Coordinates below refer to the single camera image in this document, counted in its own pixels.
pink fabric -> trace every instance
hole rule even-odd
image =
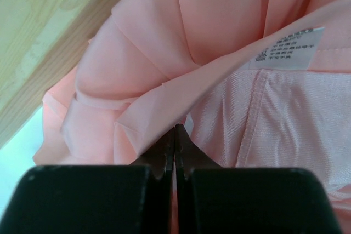
[[[308,71],[235,71],[320,26]],[[350,36],[351,0],[121,0],[45,95],[34,160],[127,164],[190,112],[223,166],[312,170],[351,233]]]

pink garment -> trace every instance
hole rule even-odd
[[[321,26],[308,71],[235,71]],[[351,0],[121,0],[46,93],[34,160],[131,163],[190,113],[192,140],[223,166],[313,171],[351,233],[350,58]]]

stitching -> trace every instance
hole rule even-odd
[[[153,66],[162,74],[164,75],[168,80],[171,80],[171,78],[169,78],[164,72],[162,72],[156,65],[155,63],[153,63],[149,57],[147,57],[132,41],[130,38],[127,37],[127,35],[120,29],[120,27],[118,26],[118,24],[114,21],[115,25],[117,26],[117,29],[125,36],[125,38],[141,53],[145,56],[145,58],[147,58],[147,60],[153,64]]]
[[[227,83],[228,83],[228,78],[226,78],[224,81],[223,81],[223,85],[226,87],[227,86]],[[224,164],[226,167],[228,167],[229,163],[228,163],[228,157],[229,157],[229,149],[227,147],[227,138],[228,138],[228,130],[225,129],[225,124],[227,123],[227,109],[225,107],[225,103],[224,103],[224,98],[222,96],[221,98],[221,101],[222,101],[222,125],[223,125],[223,143],[224,143]]]
[[[262,97],[265,91],[268,76],[269,73],[267,71],[260,70],[257,73],[256,79],[253,83],[252,97],[247,114],[247,122],[237,156],[236,167],[239,165],[243,167],[246,166],[253,135],[257,125],[257,118],[261,110]]]
[[[191,56],[188,39],[187,39],[186,34],[185,34],[184,20],[183,20],[183,16],[182,16],[182,9],[180,8],[180,1],[179,0],[177,0],[177,1],[178,1],[178,7],[179,7],[180,20],[181,20],[182,26],[183,26],[183,32],[184,32],[184,37],[185,37],[185,44],[186,44],[186,47],[188,48],[188,52],[189,52],[189,55],[190,55],[191,59],[195,63],[195,61],[193,59],[193,56]]]
[[[264,92],[265,92],[265,87],[267,86],[268,76],[269,76],[269,73],[266,72],[265,76],[263,76],[262,83],[260,83],[259,86],[258,86],[258,88],[259,88],[258,100],[255,102],[258,105],[258,107],[255,107],[256,110],[255,110],[255,113],[254,113],[254,116],[253,116],[254,120],[252,121],[252,122],[254,122],[254,127],[252,127],[251,131],[250,131],[250,133],[251,133],[251,135],[250,135],[250,143],[247,146],[248,149],[247,149],[247,153],[246,153],[246,156],[245,156],[244,167],[246,166],[248,155],[250,154],[250,149],[251,149],[253,136],[254,136],[254,133],[256,131],[258,116],[259,116],[259,114],[261,112],[262,98],[263,98],[263,95],[264,95]]]

wooden table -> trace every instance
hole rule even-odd
[[[119,0],[0,0],[0,147],[80,60]]]

wood grain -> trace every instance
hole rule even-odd
[[[0,0],[0,147],[80,60],[119,0]]]

